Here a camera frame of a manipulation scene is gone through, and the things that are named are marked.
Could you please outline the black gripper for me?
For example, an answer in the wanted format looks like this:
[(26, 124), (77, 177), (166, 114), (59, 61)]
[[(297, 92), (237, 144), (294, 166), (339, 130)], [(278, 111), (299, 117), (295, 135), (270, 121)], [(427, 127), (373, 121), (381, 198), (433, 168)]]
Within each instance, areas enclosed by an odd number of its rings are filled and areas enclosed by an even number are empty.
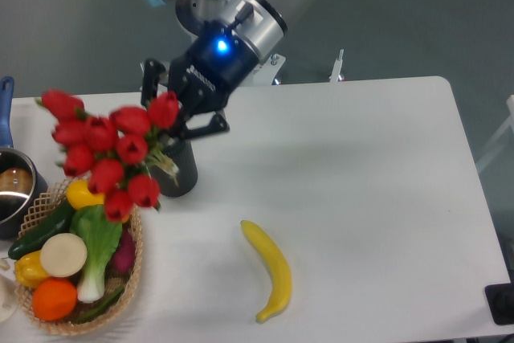
[[(242, 40), (224, 35), (202, 35), (169, 68), (167, 88), (174, 92), (187, 114), (195, 116), (178, 126), (174, 137), (192, 141), (230, 131), (222, 108), (230, 94), (257, 64), (257, 55)], [(165, 65), (149, 58), (143, 62), (141, 105), (148, 107), (157, 96)]]

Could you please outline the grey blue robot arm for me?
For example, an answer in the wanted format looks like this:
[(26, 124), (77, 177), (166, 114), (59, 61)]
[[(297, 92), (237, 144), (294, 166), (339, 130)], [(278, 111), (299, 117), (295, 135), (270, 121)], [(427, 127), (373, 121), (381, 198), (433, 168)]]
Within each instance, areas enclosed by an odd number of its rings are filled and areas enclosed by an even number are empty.
[(170, 64), (147, 64), (143, 101), (156, 95), (157, 83), (180, 105), (164, 138), (189, 140), (229, 129), (223, 110), (230, 94), (271, 53), (316, 0), (146, 0), (175, 5), (177, 19), (192, 35), (190, 47)]

